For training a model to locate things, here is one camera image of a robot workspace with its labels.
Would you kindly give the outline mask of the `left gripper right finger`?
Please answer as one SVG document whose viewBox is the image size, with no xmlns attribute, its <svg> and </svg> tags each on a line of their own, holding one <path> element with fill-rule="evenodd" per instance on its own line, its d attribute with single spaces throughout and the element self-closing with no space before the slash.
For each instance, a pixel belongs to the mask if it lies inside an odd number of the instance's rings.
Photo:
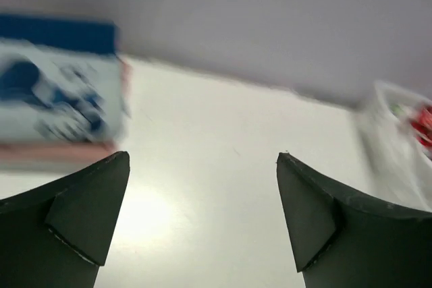
<svg viewBox="0 0 432 288">
<path fill-rule="evenodd" d="M 365 194 L 288 153 L 278 156 L 277 183 L 307 287 L 430 288 L 430 212 Z"/>
</svg>

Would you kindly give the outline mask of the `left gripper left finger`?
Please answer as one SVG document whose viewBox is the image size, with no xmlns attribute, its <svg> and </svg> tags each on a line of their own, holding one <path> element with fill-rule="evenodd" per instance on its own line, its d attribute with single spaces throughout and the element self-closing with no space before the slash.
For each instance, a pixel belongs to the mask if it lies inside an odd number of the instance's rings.
<svg viewBox="0 0 432 288">
<path fill-rule="evenodd" d="M 2 287 L 93 287 L 130 175 L 119 151 L 1 200 Z"/>
</svg>

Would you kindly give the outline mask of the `white red print t shirt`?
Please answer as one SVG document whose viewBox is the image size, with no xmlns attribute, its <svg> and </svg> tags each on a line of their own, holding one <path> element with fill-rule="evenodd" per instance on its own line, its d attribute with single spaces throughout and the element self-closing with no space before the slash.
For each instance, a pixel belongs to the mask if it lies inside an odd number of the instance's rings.
<svg viewBox="0 0 432 288">
<path fill-rule="evenodd" d="M 431 104 L 420 102 L 415 106 L 392 103 L 391 113 L 398 119 L 400 127 L 413 135 L 421 145 L 421 151 L 431 160 Z"/>
</svg>

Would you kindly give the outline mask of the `white graphic t shirt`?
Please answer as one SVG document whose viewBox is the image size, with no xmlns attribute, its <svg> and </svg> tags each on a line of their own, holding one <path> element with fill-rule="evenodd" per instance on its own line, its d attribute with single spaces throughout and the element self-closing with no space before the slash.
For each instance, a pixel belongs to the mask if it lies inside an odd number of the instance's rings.
<svg viewBox="0 0 432 288">
<path fill-rule="evenodd" d="M 1 141 L 108 142 L 124 121 L 123 65 L 99 55 L 1 39 Z"/>
</svg>

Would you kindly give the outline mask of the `blue t shirt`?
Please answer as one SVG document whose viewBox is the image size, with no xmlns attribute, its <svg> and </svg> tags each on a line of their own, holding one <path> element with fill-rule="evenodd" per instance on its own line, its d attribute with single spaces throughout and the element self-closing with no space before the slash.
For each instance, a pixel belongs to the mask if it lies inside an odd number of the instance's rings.
<svg viewBox="0 0 432 288">
<path fill-rule="evenodd" d="M 74 52 L 116 52 L 116 27 L 112 23 L 3 13 L 1 37 Z"/>
</svg>

